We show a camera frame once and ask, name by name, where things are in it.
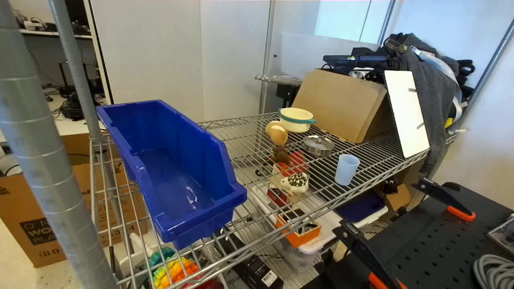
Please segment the pile of dark clothes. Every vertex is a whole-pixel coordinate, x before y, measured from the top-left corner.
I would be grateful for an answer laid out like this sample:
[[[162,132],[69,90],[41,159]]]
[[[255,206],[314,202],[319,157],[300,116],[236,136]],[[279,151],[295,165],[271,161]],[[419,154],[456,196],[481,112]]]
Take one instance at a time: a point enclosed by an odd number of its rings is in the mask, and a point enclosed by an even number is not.
[[[422,164],[422,175],[433,175],[446,153],[446,130],[462,119],[473,90],[465,85],[470,59],[443,56],[415,34],[390,34],[371,50],[353,47],[348,55],[324,55],[322,69],[350,75],[369,69],[366,80],[383,83],[387,71],[409,71],[417,88],[420,111],[427,125],[430,151]]]

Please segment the light blue plastic cup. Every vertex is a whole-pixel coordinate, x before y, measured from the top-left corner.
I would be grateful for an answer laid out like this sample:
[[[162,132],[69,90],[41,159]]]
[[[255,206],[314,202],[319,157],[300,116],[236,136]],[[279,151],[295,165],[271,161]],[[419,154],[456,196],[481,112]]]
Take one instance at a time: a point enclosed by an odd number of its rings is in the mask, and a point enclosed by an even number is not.
[[[346,186],[353,177],[356,175],[359,165],[359,159],[353,154],[340,154],[337,159],[337,169],[335,169],[335,177],[334,180],[338,185]]]

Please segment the silver metal bowl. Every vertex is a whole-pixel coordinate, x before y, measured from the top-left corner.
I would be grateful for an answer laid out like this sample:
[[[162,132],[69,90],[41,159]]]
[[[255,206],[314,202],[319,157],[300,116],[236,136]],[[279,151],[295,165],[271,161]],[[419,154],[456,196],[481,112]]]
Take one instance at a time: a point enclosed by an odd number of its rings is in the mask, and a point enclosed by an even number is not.
[[[303,148],[311,156],[321,157],[334,149],[334,143],[324,135],[308,135],[303,138]]]

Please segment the black perforated work table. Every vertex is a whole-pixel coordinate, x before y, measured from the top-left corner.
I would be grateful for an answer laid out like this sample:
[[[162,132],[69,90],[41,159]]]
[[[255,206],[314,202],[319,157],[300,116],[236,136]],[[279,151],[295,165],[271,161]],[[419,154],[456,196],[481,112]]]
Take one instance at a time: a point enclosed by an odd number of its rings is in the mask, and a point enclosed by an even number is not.
[[[475,214],[470,222],[430,197],[367,242],[374,267],[350,254],[303,289],[489,289],[475,263],[483,255],[512,260],[489,238],[512,210],[457,183],[443,188]]]

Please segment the white flat board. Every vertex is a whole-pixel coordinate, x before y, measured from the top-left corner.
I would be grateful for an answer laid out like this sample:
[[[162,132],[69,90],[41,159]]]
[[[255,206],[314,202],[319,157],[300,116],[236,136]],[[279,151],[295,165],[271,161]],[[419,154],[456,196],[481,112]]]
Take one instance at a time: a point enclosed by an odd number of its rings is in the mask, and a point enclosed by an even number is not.
[[[430,148],[417,88],[411,71],[385,71],[385,85],[401,146],[411,157]]]

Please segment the cream bowl with green rim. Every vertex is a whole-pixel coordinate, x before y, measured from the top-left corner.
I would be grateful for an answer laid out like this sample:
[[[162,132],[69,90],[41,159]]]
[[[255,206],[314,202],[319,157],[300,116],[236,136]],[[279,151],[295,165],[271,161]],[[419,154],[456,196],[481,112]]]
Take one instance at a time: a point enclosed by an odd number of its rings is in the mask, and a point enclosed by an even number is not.
[[[279,111],[279,122],[287,132],[303,133],[314,124],[314,117],[309,111],[300,108],[282,108]]]

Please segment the white mug with dark pattern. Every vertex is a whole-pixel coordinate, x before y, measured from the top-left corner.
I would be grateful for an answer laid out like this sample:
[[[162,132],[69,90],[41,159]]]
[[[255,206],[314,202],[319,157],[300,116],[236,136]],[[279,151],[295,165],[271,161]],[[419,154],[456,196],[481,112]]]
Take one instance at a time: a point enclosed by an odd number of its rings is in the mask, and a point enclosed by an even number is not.
[[[308,189],[308,175],[300,172],[300,173],[292,173],[289,177],[282,177],[279,185],[293,194],[301,194]]]

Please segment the brown cardboard box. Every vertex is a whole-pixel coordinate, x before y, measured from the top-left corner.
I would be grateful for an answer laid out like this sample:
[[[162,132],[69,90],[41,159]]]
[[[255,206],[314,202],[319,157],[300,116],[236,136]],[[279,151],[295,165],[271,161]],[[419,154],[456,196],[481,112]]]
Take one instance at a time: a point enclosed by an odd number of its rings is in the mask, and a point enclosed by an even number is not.
[[[101,244],[122,242],[122,230],[115,230],[114,209],[105,204],[101,183],[101,170],[93,169],[89,177],[89,138],[86,135],[67,135],[62,138],[81,199],[96,212],[96,226],[101,230]],[[149,231],[144,201],[139,193],[128,194],[128,180],[122,162],[114,162],[115,178],[120,188],[120,214],[126,222],[126,233]],[[22,173],[0,178],[0,218],[24,250],[35,268],[52,265],[65,258],[51,226],[36,204]]]

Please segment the red box under shelf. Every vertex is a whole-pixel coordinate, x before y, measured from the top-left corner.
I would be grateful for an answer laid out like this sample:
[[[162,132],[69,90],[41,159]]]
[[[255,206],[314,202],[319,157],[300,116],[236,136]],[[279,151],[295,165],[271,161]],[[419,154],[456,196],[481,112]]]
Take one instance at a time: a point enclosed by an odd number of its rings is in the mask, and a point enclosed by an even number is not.
[[[276,169],[281,175],[289,177],[293,173],[303,173],[308,170],[305,156],[301,151],[293,151],[289,154],[289,162],[277,162]]]

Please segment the brown cardboard sheet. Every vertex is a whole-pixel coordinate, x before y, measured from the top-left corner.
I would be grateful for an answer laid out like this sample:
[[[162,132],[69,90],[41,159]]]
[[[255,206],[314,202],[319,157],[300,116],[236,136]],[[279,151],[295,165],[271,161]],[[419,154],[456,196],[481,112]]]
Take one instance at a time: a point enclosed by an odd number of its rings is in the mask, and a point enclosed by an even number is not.
[[[309,111],[318,128],[358,144],[390,132],[385,93],[375,82],[311,71],[292,106]]]

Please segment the black orange clamp front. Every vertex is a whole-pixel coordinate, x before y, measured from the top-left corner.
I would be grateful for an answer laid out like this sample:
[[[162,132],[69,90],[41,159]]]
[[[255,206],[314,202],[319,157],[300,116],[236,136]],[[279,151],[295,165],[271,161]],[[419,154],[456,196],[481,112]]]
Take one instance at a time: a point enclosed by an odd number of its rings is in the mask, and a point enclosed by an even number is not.
[[[367,284],[371,289],[407,289],[398,278],[385,270],[367,246],[362,233],[353,223],[340,220],[332,233],[369,270]]]

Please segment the orange tray under shelf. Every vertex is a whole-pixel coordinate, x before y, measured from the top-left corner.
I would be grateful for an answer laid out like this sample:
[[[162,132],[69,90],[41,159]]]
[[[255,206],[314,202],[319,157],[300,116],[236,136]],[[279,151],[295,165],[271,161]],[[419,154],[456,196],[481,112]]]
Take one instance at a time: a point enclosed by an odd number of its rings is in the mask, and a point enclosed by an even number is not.
[[[290,214],[279,214],[274,220],[274,226],[282,230],[285,241],[292,247],[300,247],[319,236],[321,226],[314,222],[300,223],[295,228],[290,226]]]

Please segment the dark blue box under shelf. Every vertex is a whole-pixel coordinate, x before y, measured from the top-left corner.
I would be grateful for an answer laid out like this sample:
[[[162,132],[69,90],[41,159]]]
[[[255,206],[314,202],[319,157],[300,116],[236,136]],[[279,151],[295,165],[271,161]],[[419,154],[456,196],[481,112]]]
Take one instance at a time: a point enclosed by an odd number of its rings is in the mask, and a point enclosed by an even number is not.
[[[375,193],[362,193],[354,199],[338,206],[334,212],[346,222],[358,223],[372,214],[383,212],[385,204]]]

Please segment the black orange clamp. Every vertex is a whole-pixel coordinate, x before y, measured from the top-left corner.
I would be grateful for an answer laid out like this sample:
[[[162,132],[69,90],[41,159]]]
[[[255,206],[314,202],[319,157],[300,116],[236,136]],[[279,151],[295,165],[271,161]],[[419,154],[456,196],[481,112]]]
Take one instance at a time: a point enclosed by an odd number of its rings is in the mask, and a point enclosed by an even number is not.
[[[371,289],[407,289],[398,278],[385,270],[367,246],[362,233],[353,223],[340,220],[332,233],[369,270],[367,284]]]
[[[435,181],[432,181],[430,178],[419,178],[414,183],[414,188],[419,189],[420,193],[435,197],[436,201],[440,201],[441,204],[444,204],[444,210],[469,223],[475,220],[475,214],[472,210],[469,210],[460,201],[457,201],[451,193],[448,186],[441,186]]]

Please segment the black orange clamp right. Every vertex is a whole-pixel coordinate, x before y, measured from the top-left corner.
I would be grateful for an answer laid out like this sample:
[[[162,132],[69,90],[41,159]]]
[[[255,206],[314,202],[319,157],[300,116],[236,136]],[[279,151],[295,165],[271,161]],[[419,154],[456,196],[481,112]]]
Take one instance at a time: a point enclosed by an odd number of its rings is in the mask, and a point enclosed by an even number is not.
[[[441,204],[444,204],[444,210],[469,223],[475,220],[475,214],[472,210],[469,210],[460,201],[457,201],[451,193],[448,186],[441,186],[435,181],[432,181],[430,178],[419,178],[414,183],[414,188],[419,189],[420,193],[435,197],[436,201],[440,201]]]

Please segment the large blue plastic bin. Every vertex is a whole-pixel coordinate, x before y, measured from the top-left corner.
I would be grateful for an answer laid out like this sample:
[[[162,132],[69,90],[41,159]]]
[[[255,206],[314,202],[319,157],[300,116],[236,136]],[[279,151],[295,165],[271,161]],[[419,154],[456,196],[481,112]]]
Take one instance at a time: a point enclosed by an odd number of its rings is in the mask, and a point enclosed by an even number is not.
[[[97,106],[154,230],[176,249],[208,238],[247,201],[226,146],[162,100]]]

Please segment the colourful toy under shelf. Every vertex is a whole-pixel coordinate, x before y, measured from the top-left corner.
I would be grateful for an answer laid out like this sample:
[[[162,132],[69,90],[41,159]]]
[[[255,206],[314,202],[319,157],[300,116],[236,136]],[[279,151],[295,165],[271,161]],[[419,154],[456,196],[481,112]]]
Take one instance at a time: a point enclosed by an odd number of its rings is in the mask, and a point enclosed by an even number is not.
[[[155,289],[167,289],[199,270],[192,260],[176,257],[170,247],[152,252],[147,262],[152,268],[152,286]]]

